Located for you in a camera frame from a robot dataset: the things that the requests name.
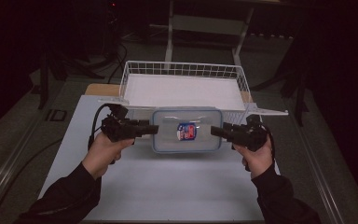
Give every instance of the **white table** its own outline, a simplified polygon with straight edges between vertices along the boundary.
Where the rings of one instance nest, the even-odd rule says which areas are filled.
[[[102,96],[83,95],[48,173],[41,195],[75,169],[87,143]],[[104,109],[99,123],[108,109]],[[229,222],[262,220],[256,188],[241,155],[224,143],[211,153],[156,154],[137,139],[103,177],[99,205],[85,220],[132,222]]]

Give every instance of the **clear plastic container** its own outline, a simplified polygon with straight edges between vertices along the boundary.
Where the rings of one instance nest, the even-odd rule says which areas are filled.
[[[215,107],[161,107],[152,114],[158,125],[152,135],[158,153],[207,152],[220,148],[221,138],[211,135],[211,126],[222,127],[222,112]]]

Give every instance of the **white wire basket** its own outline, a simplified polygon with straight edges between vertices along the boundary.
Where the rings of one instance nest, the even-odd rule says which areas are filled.
[[[241,93],[243,110],[222,110],[224,114],[224,122],[240,124],[244,123],[247,117],[249,103],[252,96],[246,81],[242,67],[237,65],[211,64],[211,63],[165,63],[165,62],[141,62],[127,61],[124,67],[123,77],[120,83],[119,97],[126,101],[126,90],[131,74],[140,75],[162,75],[162,76],[178,76],[178,77],[202,77],[202,78],[223,78],[235,79]],[[141,118],[143,114],[149,114],[154,108],[150,106],[129,106],[128,116],[131,119],[147,119]]]

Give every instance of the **black jacket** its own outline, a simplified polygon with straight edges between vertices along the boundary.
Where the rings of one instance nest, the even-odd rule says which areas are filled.
[[[294,198],[292,184],[277,175],[273,165],[252,181],[266,223],[321,223],[314,210]],[[78,223],[98,205],[100,195],[101,178],[94,180],[80,163],[71,174],[52,184],[14,223]]]

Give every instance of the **sticker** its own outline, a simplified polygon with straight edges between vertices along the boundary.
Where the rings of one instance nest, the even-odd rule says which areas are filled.
[[[192,141],[197,137],[196,123],[179,123],[177,128],[179,141]]]

